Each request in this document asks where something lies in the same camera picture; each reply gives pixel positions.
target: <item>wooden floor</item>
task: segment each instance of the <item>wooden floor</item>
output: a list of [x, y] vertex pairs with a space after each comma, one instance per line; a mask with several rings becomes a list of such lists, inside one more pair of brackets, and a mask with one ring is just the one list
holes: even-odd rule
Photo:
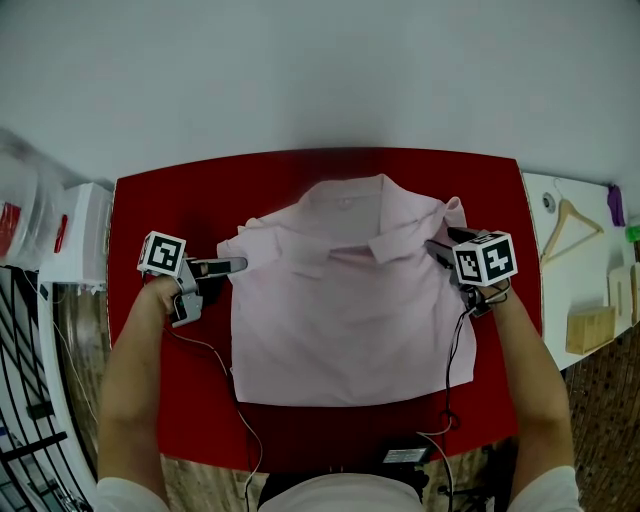
[[[60, 328], [69, 342], [68, 351], [63, 354], [65, 373], [78, 425], [95, 464], [97, 425], [87, 401], [97, 416], [100, 382], [109, 353], [106, 299], [104, 294], [78, 295], [75, 287], [65, 291], [60, 295], [58, 309]], [[640, 507], [639, 334], [638, 330], [628, 334], [567, 373], [576, 468], [582, 504], [587, 510], [636, 511]], [[611, 442], [602, 442], [605, 438]], [[457, 489], [489, 480], [508, 486], [512, 457], [507, 456], [508, 462], [500, 463], [497, 471], [487, 475], [483, 469], [488, 456], [479, 449], [450, 459]], [[166, 457], [162, 463], [172, 510], [245, 510], [243, 488], [247, 473]], [[437, 493], [438, 487], [447, 483], [442, 463], [430, 463], [424, 471], [430, 477], [424, 493], [425, 509], [446, 511], [447, 499]], [[255, 510], [265, 479], [266, 475], [259, 474], [250, 486], [251, 510]]]

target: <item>pink shirt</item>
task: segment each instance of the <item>pink shirt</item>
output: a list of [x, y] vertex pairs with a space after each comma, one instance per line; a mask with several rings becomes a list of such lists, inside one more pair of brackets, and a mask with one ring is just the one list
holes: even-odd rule
[[[424, 243], [447, 225], [466, 226], [458, 198], [444, 204], [379, 175], [319, 183], [220, 243], [219, 257], [249, 263], [229, 276], [238, 400], [359, 406], [444, 389], [464, 305]], [[466, 320], [452, 386], [473, 379], [475, 353]]]

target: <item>human arm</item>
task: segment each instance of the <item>human arm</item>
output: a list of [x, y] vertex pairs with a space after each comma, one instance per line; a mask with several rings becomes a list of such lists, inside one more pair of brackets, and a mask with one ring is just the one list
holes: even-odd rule
[[512, 499], [547, 471], [573, 466], [569, 399], [564, 380], [516, 293], [494, 306], [518, 421]]
[[146, 487], [167, 502], [156, 421], [160, 395], [160, 344], [177, 283], [154, 279], [136, 298], [111, 352], [102, 382], [98, 477]]

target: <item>purple object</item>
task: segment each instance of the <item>purple object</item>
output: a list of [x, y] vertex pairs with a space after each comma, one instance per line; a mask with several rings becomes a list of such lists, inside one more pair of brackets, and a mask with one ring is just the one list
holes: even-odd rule
[[609, 185], [609, 195], [607, 196], [607, 204], [611, 210], [611, 220], [613, 225], [617, 227], [624, 226], [624, 213], [622, 212], [622, 193], [618, 185]]

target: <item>white shirt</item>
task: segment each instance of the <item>white shirt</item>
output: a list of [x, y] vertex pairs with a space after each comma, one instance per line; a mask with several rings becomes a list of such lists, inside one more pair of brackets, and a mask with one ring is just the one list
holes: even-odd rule
[[[98, 483], [96, 512], [168, 512], [148, 489], [119, 478]], [[408, 485], [373, 475], [334, 474], [308, 480], [262, 505], [260, 512], [424, 512]], [[575, 471], [548, 471], [516, 496], [508, 512], [580, 512]]]

